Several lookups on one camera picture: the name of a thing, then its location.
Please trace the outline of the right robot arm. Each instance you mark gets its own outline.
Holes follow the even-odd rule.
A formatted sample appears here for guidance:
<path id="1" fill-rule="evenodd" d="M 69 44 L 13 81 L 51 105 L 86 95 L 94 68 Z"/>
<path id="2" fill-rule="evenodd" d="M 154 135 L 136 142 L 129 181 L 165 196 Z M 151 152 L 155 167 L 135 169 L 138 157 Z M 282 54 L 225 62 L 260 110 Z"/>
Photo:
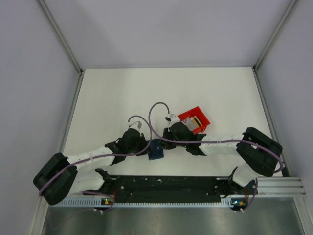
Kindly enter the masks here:
<path id="1" fill-rule="evenodd" d="M 254 127 L 248 127 L 241 135 L 210 136 L 194 134 L 181 122 L 165 128 L 159 143 L 165 150 L 183 147 L 195 156 L 236 155 L 244 163 L 235 167 L 227 180 L 232 193 L 241 193 L 246 186 L 260 176 L 271 177 L 282 169 L 282 146 Z"/>

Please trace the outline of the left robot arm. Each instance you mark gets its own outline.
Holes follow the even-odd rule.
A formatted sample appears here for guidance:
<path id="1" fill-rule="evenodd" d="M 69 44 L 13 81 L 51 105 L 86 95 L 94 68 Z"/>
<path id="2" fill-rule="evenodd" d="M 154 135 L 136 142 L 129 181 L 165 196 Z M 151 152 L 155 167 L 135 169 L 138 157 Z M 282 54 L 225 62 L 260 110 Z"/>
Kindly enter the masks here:
<path id="1" fill-rule="evenodd" d="M 96 150 L 71 156 L 56 153 L 34 177 L 33 184 L 49 205 L 78 193 L 115 196 L 116 187 L 108 167 L 124 161 L 127 156 L 149 153 L 149 143 L 143 133 L 129 128 L 122 137 Z"/>

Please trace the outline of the red plastic bin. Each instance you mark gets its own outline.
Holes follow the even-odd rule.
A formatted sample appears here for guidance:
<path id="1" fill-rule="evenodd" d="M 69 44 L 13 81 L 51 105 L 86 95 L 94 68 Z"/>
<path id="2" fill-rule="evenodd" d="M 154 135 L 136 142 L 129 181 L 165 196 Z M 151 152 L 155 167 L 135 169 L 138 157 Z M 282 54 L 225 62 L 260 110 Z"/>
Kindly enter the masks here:
<path id="1" fill-rule="evenodd" d="M 194 134 L 203 133 L 211 124 L 199 106 L 179 114 L 178 117 Z"/>

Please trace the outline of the blue leather card holder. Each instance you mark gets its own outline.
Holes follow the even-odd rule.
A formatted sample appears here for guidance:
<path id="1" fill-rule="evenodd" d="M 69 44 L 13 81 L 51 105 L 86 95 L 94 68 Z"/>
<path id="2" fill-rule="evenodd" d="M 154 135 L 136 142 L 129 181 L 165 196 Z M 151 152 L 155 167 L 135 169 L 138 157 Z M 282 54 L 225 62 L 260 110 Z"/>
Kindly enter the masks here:
<path id="1" fill-rule="evenodd" d="M 164 157 L 164 148 L 160 144 L 161 139 L 153 139 L 150 144 L 150 152 L 148 153 L 149 160 L 157 160 Z"/>

